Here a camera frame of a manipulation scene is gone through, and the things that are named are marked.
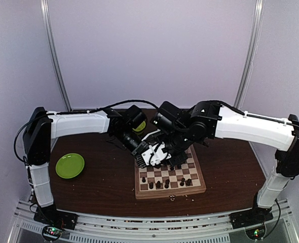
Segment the wooden chess board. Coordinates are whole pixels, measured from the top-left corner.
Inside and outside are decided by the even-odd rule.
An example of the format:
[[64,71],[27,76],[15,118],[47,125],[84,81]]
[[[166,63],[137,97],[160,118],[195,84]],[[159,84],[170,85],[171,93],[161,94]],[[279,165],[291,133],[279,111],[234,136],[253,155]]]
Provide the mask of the wooden chess board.
[[169,165],[159,168],[139,168],[135,165],[135,198],[173,199],[204,193],[206,184],[194,147],[189,147],[185,153],[188,156],[186,162],[173,169]]

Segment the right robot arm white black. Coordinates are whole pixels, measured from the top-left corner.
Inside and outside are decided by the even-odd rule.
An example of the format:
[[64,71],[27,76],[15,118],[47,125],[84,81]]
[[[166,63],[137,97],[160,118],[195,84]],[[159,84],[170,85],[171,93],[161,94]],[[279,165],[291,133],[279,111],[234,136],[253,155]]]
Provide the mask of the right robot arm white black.
[[291,178],[299,175],[299,120],[261,116],[240,111],[222,101],[201,101],[188,110],[165,101],[151,120],[164,136],[150,147],[147,165],[164,160],[171,164],[181,160],[182,153],[205,139],[227,138],[274,147],[276,165],[258,191],[255,205],[247,212],[251,223],[267,214]]

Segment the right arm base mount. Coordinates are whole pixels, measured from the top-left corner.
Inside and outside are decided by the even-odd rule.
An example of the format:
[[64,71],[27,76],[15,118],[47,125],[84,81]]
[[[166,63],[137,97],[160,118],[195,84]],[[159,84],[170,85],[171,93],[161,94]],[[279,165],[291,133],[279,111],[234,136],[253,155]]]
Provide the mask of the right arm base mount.
[[230,214],[233,229],[244,229],[246,236],[254,241],[261,240],[267,235],[265,223],[273,218],[272,213],[254,215],[251,210]]

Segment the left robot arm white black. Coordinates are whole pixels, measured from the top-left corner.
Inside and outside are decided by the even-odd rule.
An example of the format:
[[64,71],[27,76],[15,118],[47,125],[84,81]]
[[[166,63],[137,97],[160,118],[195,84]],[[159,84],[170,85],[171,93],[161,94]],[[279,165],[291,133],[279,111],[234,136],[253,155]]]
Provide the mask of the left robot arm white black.
[[53,208],[55,203],[48,169],[53,141],[70,135],[107,133],[118,139],[133,156],[139,157],[137,148],[141,138],[134,130],[146,120],[146,115],[136,105],[123,111],[111,107],[71,112],[36,108],[24,128],[22,139],[25,152],[23,162],[30,173],[37,205],[42,208],[40,216],[50,225],[60,221],[60,213]]

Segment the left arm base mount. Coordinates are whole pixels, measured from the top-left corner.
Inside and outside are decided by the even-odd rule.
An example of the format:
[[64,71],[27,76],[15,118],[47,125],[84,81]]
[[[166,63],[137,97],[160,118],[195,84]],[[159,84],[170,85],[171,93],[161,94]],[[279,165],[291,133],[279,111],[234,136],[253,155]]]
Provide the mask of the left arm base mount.
[[41,211],[34,214],[34,221],[43,223],[41,235],[46,241],[54,242],[59,240],[66,230],[74,230],[76,227],[78,216],[73,213],[59,212],[59,216],[50,219]]

